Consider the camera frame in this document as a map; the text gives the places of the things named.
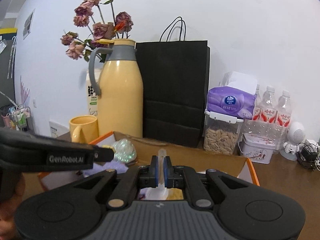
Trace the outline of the iridescent plastic wrap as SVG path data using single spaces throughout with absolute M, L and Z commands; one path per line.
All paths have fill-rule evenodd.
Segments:
M 121 139 L 112 144 L 114 149 L 114 160 L 121 163 L 131 163 L 137 157 L 136 149 L 128 139 Z

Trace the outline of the yellow white plush toy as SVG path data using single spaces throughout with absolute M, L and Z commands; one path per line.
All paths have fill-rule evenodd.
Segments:
M 168 196 L 166 200 L 183 200 L 183 192 L 180 189 L 168 189 Z

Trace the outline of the water bottle right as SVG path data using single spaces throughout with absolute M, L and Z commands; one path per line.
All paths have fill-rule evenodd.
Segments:
M 277 116 L 275 146 L 276 151 L 279 151 L 281 150 L 283 143 L 285 142 L 287 128 L 290 124 L 292 115 L 290 93 L 288 91 L 283 90 L 282 95 L 278 99 L 276 109 Z

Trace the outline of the purple fabric pouch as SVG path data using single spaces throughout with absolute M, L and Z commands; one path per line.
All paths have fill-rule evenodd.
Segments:
M 116 170 L 117 174 L 121 174 L 125 173 L 129 168 L 124 163 L 113 160 L 111 162 L 104 163 L 104 165 L 94 163 L 92 169 L 82 170 L 82 173 L 86 178 L 88 176 L 110 169 Z

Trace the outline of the purple tissue pack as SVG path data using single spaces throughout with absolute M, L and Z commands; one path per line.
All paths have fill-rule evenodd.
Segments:
M 207 93 L 207 110 L 239 119 L 252 119 L 258 81 L 255 77 L 227 72 L 219 86 Z

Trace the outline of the water bottle left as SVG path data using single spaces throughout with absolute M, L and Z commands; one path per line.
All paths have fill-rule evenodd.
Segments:
M 252 120 L 257 121 L 260 118 L 260 113 L 261 113 L 261 97 L 260 97 L 260 85 L 257 84 L 256 90 L 255 90 L 255 102 L 254 102 L 254 109 L 253 109 L 253 117 Z

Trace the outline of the white robot speaker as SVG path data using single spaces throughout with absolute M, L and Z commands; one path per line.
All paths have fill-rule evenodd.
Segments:
M 287 141 L 283 144 L 283 149 L 280 151 L 282 157 L 290 161 L 296 161 L 296 153 L 299 151 L 299 145 L 305 139 L 305 128 L 297 121 L 289 125 L 287 132 Z

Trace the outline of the yellow ceramic mug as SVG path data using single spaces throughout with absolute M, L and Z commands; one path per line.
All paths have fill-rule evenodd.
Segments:
M 76 116 L 69 121 L 71 142 L 89 144 L 99 137 L 98 119 L 93 115 Z

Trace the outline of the water bottle middle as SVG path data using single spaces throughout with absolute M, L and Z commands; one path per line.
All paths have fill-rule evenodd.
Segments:
M 275 88 L 267 86 L 259 104 L 261 109 L 259 120 L 267 124 L 274 124 L 276 121 L 277 110 L 274 93 Z

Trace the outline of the black paper bag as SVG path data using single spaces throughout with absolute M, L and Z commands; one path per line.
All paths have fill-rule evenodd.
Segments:
M 180 27 L 178 41 L 140 42 L 136 59 L 143 79 L 143 136 L 197 147 L 207 103 L 210 48 L 187 41 L 186 24 L 176 17 L 166 28 Z

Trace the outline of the water bottle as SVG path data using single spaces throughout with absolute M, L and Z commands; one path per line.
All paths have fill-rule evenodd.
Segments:
M 274 124 L 276 121 L 277 110 L 274 93 L 275 88 L 267 86 L 259 104 L 261 109 L 259 120 L 267 124 Z
M 290 124 L 292 115 L 290 93 L 288 91 L 283 90 L 282 95 L 278 99 L 276 109 L 277 116 L 275 146 L 276 151 L 279 151 L 281 150 L 283 143 L 285 142 L 287 128 Z
M 257 84 L 256 90 L 255 90 L 255 102 L 254 102 L 254 109 L 253 109 L 253 117 L 252 120 L 257 121 L 260 118 L 260 113 L 261 113 L 261 97 L 260 97 L 260 85 Z

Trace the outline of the white booklet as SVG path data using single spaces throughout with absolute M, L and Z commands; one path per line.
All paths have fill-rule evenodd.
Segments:
M 58 124 L 54 121 L 49 121 L 50 133 L 52 138 L 57 138 L 69 132 L 69 128 Z

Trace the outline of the yellow thermos jug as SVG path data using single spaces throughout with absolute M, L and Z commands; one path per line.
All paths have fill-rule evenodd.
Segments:
M 99 134 L 110 131 L 143 136 L 143 80 L 136 61 L 136 42 L 131 39 L 100 39 L 91 52 L 88 73 L 98 96 Z

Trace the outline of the red cardboard pumpkin box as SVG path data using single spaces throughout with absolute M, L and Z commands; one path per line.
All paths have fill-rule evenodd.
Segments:
M 207 169 L 213 168 L 260 186 L 252 162 L 245 157 L 207 152 L 200 148 L 189 148 L 167 142 L 134 138 L 113 131 L 98 137 L 89 144 L 110 146 L 112 143 L 123 138 L 129 139 L 135 146 L 137 157 L 135 163 L 133 163 L 134 165 L 147 165 L 152 155 L 157 155 L 160 149 L 165 149 L 171 159 L 172 165 L 190 166 L 196 172 L 204 173 Z M 48 191 L 85 178 L 87 174 L 81 171 L 41 172 L 37 177 L 42 189 Z

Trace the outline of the white milk carton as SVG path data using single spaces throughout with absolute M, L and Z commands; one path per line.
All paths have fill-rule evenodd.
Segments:
M 96 95 L 90 78 L 89 78 L 89 72 L 87 71 L 86 75 L 86 99 L 87 99 L 87 108 L 89 115 L 98 115 L 98 108 L 97 108 L 97 99 L 98 96 Z

